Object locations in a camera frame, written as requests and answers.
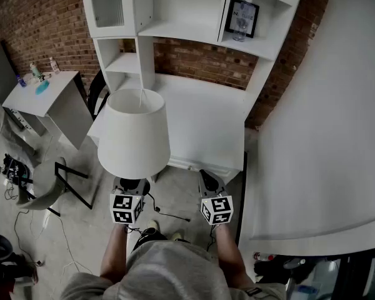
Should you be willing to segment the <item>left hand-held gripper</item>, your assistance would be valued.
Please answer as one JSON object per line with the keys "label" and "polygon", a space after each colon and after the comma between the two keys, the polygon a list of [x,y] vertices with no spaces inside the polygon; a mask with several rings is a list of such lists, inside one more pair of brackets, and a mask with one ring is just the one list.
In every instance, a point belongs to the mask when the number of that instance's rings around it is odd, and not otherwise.
{"label": "left hand-held gripper", "polygon": [[109,198],[114,223],[135,224],[144,209],[145,179],[115,177]]}

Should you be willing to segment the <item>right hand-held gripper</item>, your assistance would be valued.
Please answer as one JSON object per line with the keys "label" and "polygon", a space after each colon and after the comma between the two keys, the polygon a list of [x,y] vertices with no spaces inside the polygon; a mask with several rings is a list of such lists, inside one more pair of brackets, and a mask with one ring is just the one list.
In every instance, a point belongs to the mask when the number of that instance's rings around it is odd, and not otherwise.
{"label": "right hand-held gripper", "polygon": [[231,221],[233,199],[224,181],[213,172],[199,170],[200,212],[209,225],[217,226]]}

